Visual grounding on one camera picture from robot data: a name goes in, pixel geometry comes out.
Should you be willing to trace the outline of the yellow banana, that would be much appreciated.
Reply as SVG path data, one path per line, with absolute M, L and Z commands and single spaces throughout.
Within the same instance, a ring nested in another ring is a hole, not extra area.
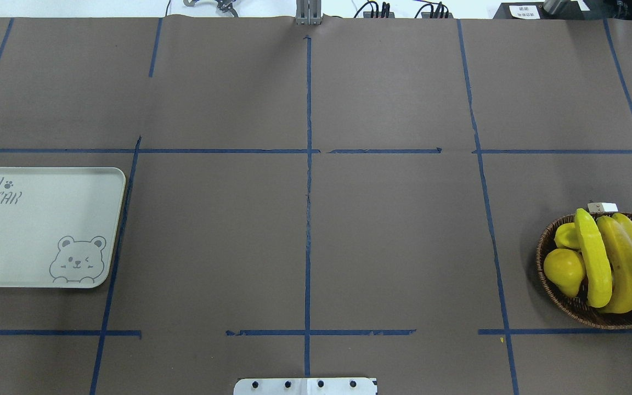
M 613 277 L 602 234 L 595 218 L 583 208 L 576 209 L 574 224 L 588 279 L 588 304 L 603 308 L 612 297 Z
M 600 313 L 632 312 L 632 220 L 623 213 L 596 220 L 612 268 L 610 301 Z

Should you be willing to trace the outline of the white basket tag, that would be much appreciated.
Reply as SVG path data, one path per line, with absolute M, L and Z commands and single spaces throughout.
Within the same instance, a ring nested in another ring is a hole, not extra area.
M 587 209 L 590 213 L 598 213 L 599 215 L 619 212 L 617 204 L 611 202 L 590 202 L 587 204 Z

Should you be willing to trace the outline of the brown wicker basket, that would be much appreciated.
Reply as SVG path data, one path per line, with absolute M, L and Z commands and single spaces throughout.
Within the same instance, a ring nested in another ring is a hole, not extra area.
M 586 285 L 580 286 L 577 297 L 569 298 L 547 279 L 543 263 L 546 256 L 556 248 L 554 242 L 555 233 L 561 225 L 572 222 L 574 222 L 574 215 L 570 213 L 553 220 L 543 230 L 535 248 L 534 265 L 539 287 L 546 292 L 549 300 L 557 308 L 586 326 L 602 330 L 632 330 L 632 311 L 627 313 L 600 313 L 597 308 L 587 305 L 588 288 Z

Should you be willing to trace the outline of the yellow lemon-shaped fruit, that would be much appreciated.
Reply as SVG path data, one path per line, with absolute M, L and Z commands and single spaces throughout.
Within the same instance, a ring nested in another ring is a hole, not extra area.
M 554 242 L 560 249 L 581 250 L 576 224 L 568 222 L 560 225 L 555 231 Z

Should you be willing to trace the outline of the yellow pear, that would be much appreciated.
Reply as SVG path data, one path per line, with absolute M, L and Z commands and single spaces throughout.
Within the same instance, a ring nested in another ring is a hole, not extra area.
M 557 248 L 544 258 L 543 269 L 549 281 L 568 298 L 575 298 L 579 294 L 586 268 L 581 253 Z

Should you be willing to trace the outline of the cream bear-print tray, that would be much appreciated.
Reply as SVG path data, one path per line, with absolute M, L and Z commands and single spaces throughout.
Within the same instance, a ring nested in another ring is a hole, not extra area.
M 102 284 L 125 190 L 116 167 L 0 167 L 0 287 Z

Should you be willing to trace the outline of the aluminium frame post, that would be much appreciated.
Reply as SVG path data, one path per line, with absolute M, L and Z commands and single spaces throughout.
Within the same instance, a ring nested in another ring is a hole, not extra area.
M 296 1 L 296 25 L 321 25 L 323 22 L 323 1 L 321 0 L 297 0 Z

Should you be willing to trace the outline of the white mount base plate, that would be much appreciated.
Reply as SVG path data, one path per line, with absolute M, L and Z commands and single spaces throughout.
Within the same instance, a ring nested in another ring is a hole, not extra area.
M 240 379 L 234 394 L 378 394 L 368 377 L 292 377 Z

